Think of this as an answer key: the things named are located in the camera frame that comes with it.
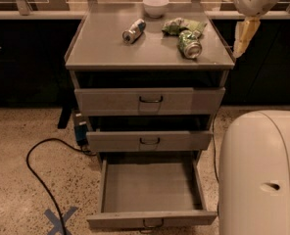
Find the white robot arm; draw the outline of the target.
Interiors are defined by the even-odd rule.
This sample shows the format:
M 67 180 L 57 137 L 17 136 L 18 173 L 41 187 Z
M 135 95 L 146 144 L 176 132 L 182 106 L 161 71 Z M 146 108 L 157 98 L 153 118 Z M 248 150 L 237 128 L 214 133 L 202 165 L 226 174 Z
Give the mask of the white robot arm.
M 233 56 L 250 66 L 264 46 L 250 41 L 280 0 L 231 2 L 236 24 Z M 219 158 L 219 235 L 290 235 L 290 111 L 259 110 L 238 117 L 224 134 Z

